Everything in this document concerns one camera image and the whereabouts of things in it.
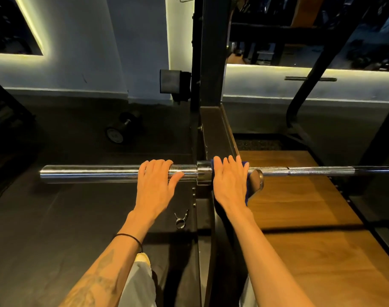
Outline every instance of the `chrome metal bar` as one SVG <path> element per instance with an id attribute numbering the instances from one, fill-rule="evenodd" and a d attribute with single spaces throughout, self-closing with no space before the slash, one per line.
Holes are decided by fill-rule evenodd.
<path id="1" fill-rule="evenodd" d="M 249 173 L 256 169 L 264 176 L 389 174 L 389 166 L 250 167 Z M 136 182 L 138 170 L 139 165 L 47 165 L 40 171 L 40 177 L 46 183 L 125 183 Z M 185 173 L 182 181 L 199 185 L 212 182 L 212 167 L 208 161 L 198 162 L 197 165 L 172 165 L 169 177 L 177 171 Z"/>

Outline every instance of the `yellow shoe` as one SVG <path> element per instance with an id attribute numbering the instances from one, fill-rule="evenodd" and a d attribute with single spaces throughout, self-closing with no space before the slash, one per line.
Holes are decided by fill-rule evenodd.
<path id="1" fill-rule="evenodd" d="M 147 256 L 146 253 L 143 252 L 136 254 L 135 262 L 145 262 L 146 264 L 149 265 L 149 267 L 151 267 L 149 257 Z"/>

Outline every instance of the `person's left hand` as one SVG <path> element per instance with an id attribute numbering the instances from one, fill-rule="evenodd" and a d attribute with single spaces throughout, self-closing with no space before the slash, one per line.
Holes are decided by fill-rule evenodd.
<path id="1" fill-rule="evenodd" d="M 171 160 L 151 160 L 140 165 L 137 175 L 137 196 L 135 211 L 144 213 L 153 221 L 166 209 L 174 195 L 177 182 L 184 175 L 176 172 L 167 183 Z"/>

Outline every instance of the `gray pants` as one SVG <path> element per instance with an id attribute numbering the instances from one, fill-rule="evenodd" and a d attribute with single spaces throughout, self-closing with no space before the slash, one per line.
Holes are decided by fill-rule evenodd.
<path id="1" fill-rule="evenodd" d="M 152 279 L 152 270 L 145 262 L 134 262 L 123 288 L 119 307 L 156 307 L 156 288 Z M 257 307 L 250 278 L 244 285 L 239 306 Z"/>

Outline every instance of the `forearm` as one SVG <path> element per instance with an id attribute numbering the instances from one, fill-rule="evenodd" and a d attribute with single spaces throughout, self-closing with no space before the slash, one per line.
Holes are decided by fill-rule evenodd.
<path id="1" fill-rule="evenodd" d="M 132 211 L 119 233 L 143 241 L 152 221 Z M 138 251 L 138 243 L 127 236 L 117 236 L 75 284 L 59 307 L 117 306 Z"/>
<path id="2" fill-rule="evenodd" d="M 261 232 L 252 212 L 246 208 L 229 218 L 243 251 L 258 306 L 314 306 Z"/>

